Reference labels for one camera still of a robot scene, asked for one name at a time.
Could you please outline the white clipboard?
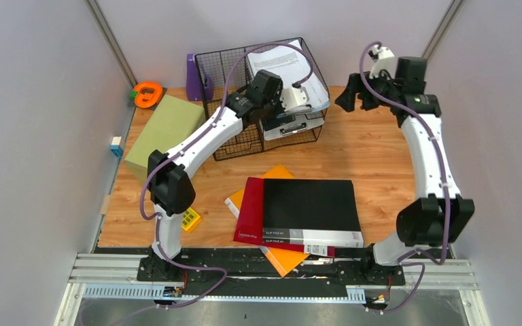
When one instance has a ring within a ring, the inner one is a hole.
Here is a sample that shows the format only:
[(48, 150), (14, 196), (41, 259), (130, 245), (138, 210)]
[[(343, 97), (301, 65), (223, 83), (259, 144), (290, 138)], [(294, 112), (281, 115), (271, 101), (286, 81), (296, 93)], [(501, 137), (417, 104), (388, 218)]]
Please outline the white clipboard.
[(317, 128), (324, 124), (321, 113), (287, 115), (280, 118), (271, 117), (262, 120), (263, 137), (265, 141), (272, 141), (288, 137), (299, 132)]

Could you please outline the papers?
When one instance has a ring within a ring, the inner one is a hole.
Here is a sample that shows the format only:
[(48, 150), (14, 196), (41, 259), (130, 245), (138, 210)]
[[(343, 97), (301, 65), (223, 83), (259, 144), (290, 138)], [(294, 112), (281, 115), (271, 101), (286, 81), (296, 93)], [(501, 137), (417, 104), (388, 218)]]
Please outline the papers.
[(310, 78), (300, 87), (306, 94), (304, 103), (290, 109), (285, 107), (283, 112), (286, 115), (295, 115), (317, 113), (327, 109), (330, 106), (328, 90), (317, 75), (316, 63), (305, 58), (309, 51), (305, 48), (304, 41), (298, 37), (289, 44), (301, 49), (303, 53), (287, 46), (266, 46), (247, 55), (251, 72), (256, 74), (260, 70), (266, 70), (274, 73), (282, 79), (284, 90), (293, 90), (293, 83), (306, 77), (312, 70)]

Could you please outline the black wire mesh basket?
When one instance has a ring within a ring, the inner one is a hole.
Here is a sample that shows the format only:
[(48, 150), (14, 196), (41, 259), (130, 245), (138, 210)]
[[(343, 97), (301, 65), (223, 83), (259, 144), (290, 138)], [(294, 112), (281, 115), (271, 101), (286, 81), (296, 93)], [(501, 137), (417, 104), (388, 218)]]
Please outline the black wire mesh basket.
[(301, 37), (191, 56), (205, 115), (221, 105), (243, 118), (243, 131), (217, 149), (217, 161), (316, 142), (330, 95)]

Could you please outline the green drawer cabinet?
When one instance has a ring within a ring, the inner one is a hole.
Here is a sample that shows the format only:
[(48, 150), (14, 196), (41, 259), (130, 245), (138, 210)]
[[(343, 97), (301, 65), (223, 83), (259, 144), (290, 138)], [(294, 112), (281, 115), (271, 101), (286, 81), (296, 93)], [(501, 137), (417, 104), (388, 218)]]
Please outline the green drawer cabinet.
[(152, 112), (124, 163), (140, 184), (147, 179), (148, 157), (154, 151), (161, 153), (179, 145), (205, 122), (202, 106), (166, 95)]

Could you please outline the black clip file folder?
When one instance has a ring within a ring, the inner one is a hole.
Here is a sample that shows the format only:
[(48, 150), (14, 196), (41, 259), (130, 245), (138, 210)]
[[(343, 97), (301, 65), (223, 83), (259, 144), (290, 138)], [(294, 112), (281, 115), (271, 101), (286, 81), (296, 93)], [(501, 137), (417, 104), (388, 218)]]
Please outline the black clip file folder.
[(364, 246), (352, 181), (265, 179), (263, 190), (265, 243)]

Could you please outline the red folder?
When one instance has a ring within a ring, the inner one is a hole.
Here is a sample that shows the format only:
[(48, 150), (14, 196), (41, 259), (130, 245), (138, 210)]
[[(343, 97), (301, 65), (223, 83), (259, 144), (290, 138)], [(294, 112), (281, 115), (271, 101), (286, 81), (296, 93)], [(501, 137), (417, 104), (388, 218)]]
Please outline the red folder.
[(234, 240), (250, 245), (304, 252), (290, 230), (325, 230), (329, 208), (322, 182), (250, 177), (245, 185)]

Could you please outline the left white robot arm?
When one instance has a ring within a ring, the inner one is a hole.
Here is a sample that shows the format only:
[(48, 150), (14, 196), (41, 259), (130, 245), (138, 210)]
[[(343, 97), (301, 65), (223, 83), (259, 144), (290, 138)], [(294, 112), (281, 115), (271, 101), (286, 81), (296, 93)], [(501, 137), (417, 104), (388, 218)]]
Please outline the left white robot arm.
[(224, 143), (278, 111), (282, 92), (283, 80), (262, 69), (243, 88), (225, 89), (220, 106), (187, 139), (165, 153), (154, 150), (150, 154), (141, 193), (149, 193), (154, 205), (152, 252), (157, 256), (155, 272), (162, 279), (176, 279), (183, 267), (175, 257), (181, 252), (184, 213), (196, 198), (194, 174)]

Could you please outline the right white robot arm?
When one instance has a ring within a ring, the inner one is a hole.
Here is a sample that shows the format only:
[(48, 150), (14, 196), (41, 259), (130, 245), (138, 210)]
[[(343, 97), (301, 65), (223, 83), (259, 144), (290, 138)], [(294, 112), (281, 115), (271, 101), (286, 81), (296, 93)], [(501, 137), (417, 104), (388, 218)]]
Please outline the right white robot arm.
[(405, 56), (396, 72), (387, 68), (395, 59), (372, 57), (369, 71), (352, 73), (335, 103), (346, 112), (360, 100), (365, 111), (388, 107), (404, 135), (413, 163), (416, 199), (397, 216), (396, 231), (367, 248), (361, 267), (364, 280), (379, 283), (388, 268), (420, 254), (437, 264), (447, 258), (475, 212), (474, 201), (462, 196), (449, 167), (442, 141), (442, 110), (438, 97), (425, 93), (427, 61)]

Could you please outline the purple tape dispenser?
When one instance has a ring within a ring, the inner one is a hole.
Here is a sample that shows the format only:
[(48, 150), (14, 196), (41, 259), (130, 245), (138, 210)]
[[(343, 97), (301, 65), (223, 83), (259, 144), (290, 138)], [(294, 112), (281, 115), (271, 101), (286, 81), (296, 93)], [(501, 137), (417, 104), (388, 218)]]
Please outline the purple tape dispenser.
[(186, 55), (186, 97), (189, 101), (211, 101), (213, 80), (197, 64), (194, 54)]

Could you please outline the orange tape roll holder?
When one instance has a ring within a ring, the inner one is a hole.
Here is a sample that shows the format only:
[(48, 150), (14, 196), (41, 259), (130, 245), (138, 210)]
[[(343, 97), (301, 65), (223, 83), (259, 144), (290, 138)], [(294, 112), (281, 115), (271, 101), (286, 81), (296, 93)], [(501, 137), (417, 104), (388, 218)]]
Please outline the orange tape roll holder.
[(129, 93), (129, 101), (140, 109), (154, 108), (164, 97), (166, 88), (154, 81), (138, 83)]

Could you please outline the yellow grid box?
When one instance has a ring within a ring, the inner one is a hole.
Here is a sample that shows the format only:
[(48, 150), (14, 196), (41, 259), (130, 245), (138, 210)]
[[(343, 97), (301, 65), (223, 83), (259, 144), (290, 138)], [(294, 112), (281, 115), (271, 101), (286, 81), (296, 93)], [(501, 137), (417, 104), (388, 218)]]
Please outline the yellow grid box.
[(192, 233), (203, 221), (201, 215), (199, 215), (193, 208), (188, 208), (184, 212), (184, 216), (181, 221), (181, 226), (187, 233)]

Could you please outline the blue white toy brick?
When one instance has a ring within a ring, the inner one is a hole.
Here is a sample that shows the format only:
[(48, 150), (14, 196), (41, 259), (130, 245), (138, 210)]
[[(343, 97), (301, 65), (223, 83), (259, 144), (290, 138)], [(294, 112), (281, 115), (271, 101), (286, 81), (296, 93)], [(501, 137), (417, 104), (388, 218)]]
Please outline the blue white toy brick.
[(124, 139), (123, 137), (114, 137), (109, 146), (110, 151), (117, 158), (121, 158), (124, 155)]

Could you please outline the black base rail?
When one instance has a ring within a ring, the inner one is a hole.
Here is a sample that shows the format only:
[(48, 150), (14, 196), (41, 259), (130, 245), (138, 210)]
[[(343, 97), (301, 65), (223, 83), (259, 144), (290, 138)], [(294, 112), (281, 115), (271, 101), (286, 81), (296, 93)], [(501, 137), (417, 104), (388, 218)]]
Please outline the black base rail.
[(212, 295), (243, 297), (341, 297), (348, 285), (405, 284), (401, 267), (373, 264), (370, 247), (336, 249), (332, 258), (311, 255), (285, 276), (260, 249), (184, 248), (174, 260), (195, 269), (172, 266), (149, 249), (139, 263), (137, 280), (181, 283), (185, 295), (200, 295), (220, 280), (223, 268), (228, 276)]

